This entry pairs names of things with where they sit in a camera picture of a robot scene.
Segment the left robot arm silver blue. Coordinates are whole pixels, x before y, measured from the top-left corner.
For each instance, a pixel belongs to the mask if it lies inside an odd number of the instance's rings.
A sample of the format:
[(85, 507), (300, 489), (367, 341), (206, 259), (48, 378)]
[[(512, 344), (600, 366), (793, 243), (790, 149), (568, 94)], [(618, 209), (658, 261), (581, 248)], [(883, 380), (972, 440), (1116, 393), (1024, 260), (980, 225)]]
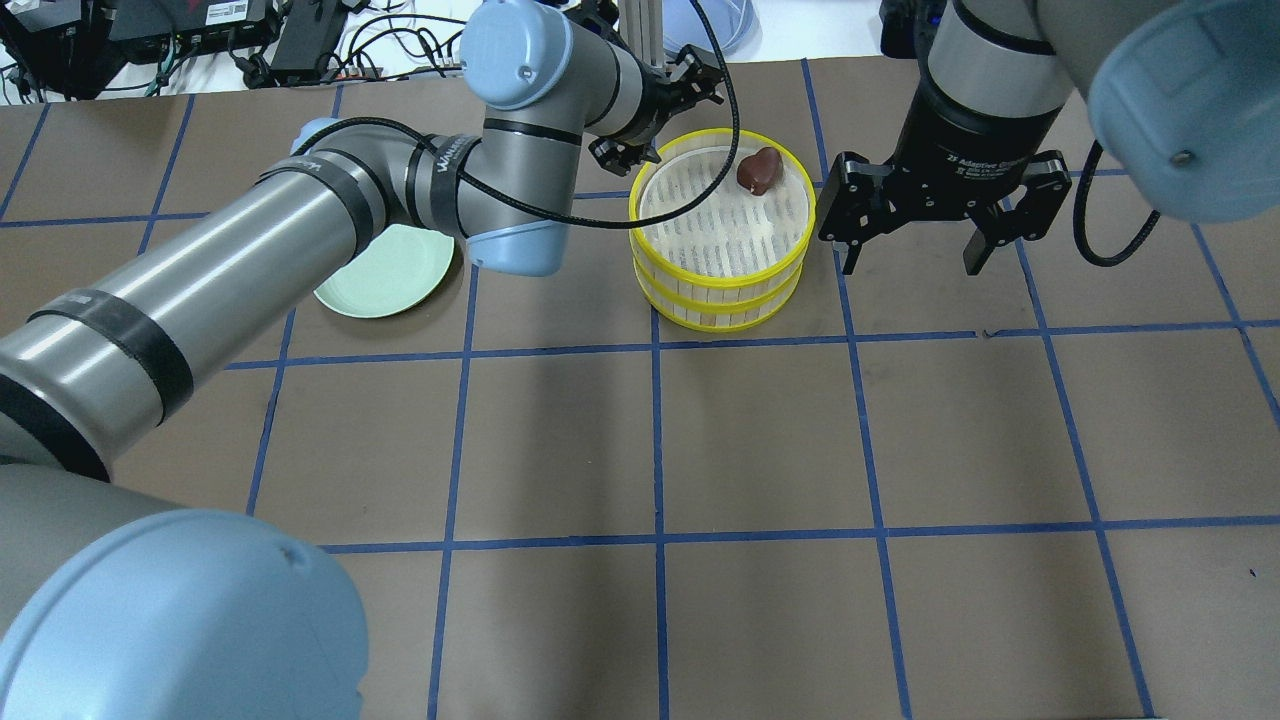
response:
[(658, 67), (608, 23), (484, 1), (461, 68), (480, 135), (328, 120), (227, 208), (3, 338), (3, 716), (357, 719), (370, 639), (333, 556), (243, 512), (113, 483), (255, 337), (390, 225), (439, 231), (475, 266), (563, 261), (579, 154), (655, 161), (666, 123), (736, 104), (722, 44)]

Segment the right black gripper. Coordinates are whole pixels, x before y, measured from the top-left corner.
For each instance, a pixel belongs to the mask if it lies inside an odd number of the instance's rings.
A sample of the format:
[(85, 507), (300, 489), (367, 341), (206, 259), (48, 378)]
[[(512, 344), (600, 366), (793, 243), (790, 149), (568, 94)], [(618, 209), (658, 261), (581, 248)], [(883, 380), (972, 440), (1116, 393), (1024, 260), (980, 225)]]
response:
[(819, 240), (845, 246), (851, 277), (867, 242), (915, 222), (973, 222), (965, 273), (979, 275), (1000, 246), (1039, 240), (1053, 224), (1071, 179), (1059, 150), (1041, 145), (1065, 104), (993, 114), (922, 76), (887, 161), (835, 156), (818, 199)]

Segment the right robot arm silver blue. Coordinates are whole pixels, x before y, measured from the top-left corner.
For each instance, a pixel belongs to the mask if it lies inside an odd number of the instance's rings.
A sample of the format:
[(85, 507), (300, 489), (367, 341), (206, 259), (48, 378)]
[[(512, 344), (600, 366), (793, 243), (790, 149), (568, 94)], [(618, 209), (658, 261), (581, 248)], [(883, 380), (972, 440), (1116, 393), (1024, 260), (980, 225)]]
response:
[(1164, 217), (1242, 222), (1279, 199), (1275, 1), (883, 1), (881, 49), (919, 82), (890, 159), (841, 152), (813, 238), (861, 247), (969, 220), (978, 274), (1066, 197), (1078, 252), (1128, 260)]

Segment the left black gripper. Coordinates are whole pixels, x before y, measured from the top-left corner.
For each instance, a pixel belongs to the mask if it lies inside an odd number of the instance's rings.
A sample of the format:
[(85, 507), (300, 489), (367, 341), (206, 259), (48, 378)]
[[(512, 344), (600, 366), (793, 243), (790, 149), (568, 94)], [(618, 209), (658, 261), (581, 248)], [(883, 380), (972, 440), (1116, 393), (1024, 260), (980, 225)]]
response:
[(652, 67), (628, 50), (614, 49), (617, 82), (605, 110), (588, 123), (591, 159), (603, 170), (626, 177), (632, 169), (657, 164), (657, 136), (676, 115), (699, 102), (722, 104), (719, 86), (724, 63), (695, 45), (681, 47), (676, 59)]

